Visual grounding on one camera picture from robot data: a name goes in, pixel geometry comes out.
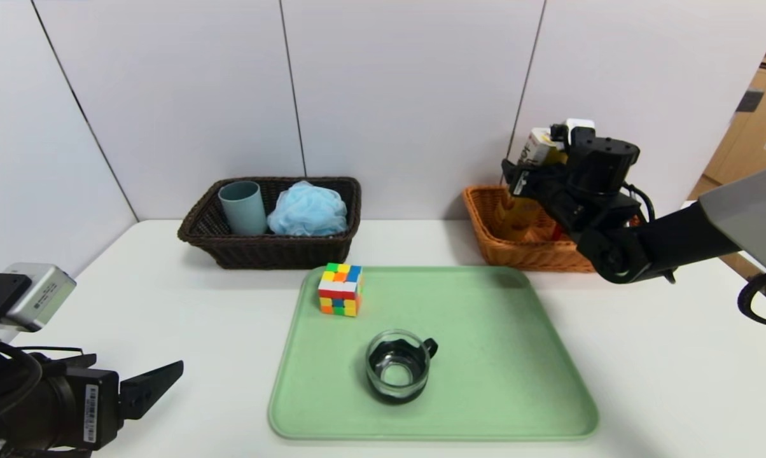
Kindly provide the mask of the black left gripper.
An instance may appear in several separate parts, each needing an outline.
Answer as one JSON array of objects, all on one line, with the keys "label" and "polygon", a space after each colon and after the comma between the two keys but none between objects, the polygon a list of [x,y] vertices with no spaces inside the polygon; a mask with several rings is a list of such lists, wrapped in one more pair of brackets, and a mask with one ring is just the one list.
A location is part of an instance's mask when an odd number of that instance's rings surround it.
[{"label": "black left gripper", "polygon": [[100,450],[116,438],[116,411],[121,420],[142,419],[182,376],[183,362],[176,361],[122,380],[118,402],[115,371],[67,368],[40,380],[2,416],[2,439],[18,448]]}]

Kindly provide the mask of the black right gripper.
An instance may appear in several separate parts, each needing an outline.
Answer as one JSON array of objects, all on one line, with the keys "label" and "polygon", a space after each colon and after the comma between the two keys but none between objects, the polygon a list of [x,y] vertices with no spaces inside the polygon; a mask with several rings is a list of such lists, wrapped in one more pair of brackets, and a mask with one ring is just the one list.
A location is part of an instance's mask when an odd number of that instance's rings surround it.
[{"label": "black right gripper", "polygon": [[531,199],[543,208],[564,207],[569,203],[564,164],[525,167],[503,158],[501,174],[503,182],[510,184],[509,190],[516,197]]}]

